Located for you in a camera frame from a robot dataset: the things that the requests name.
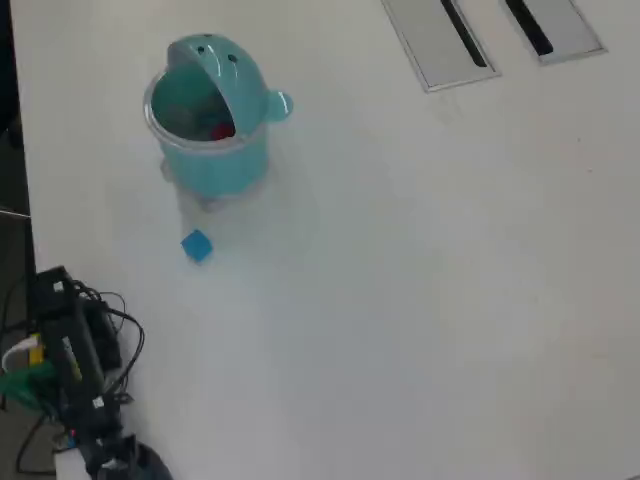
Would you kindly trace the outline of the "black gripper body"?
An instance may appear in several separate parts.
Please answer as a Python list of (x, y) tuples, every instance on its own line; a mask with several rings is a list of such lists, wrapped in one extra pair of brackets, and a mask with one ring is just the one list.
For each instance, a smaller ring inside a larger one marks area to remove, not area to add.
[(137, 457), (134, 434), (96, 439), (87, 446), (87, 473), (91, 479), (136, 479)]

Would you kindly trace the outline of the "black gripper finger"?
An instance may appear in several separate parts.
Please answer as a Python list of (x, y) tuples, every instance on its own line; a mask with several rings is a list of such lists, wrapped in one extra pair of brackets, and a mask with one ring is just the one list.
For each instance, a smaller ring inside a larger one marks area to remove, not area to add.
[(137, 444), (131, 470), (133, 480), (173, 480), (173, 476), (155, 450), (144, 443)]

